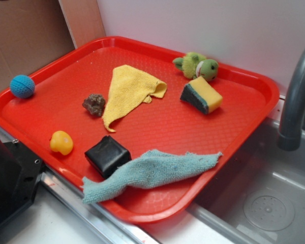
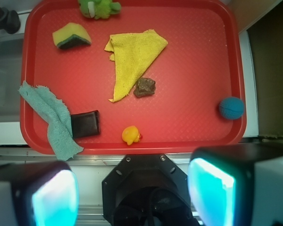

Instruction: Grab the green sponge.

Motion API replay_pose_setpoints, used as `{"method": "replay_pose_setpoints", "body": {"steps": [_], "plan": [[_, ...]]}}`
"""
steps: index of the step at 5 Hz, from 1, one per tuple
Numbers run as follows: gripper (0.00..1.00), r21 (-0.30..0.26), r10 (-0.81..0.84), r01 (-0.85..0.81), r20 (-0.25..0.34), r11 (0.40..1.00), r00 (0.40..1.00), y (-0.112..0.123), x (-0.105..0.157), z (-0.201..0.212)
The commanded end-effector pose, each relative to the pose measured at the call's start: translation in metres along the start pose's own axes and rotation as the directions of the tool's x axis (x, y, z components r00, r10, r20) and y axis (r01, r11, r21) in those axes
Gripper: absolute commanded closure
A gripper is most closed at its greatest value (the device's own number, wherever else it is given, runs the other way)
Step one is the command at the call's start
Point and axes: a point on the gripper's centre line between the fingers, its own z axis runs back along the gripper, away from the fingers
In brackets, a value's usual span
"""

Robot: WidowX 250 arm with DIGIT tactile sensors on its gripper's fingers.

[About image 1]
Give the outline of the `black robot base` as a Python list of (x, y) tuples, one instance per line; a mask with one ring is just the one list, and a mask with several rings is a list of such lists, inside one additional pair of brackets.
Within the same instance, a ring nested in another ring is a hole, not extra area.
[(34, 203), (43, 168), (22, 142), (0, 140), (0, 228)]

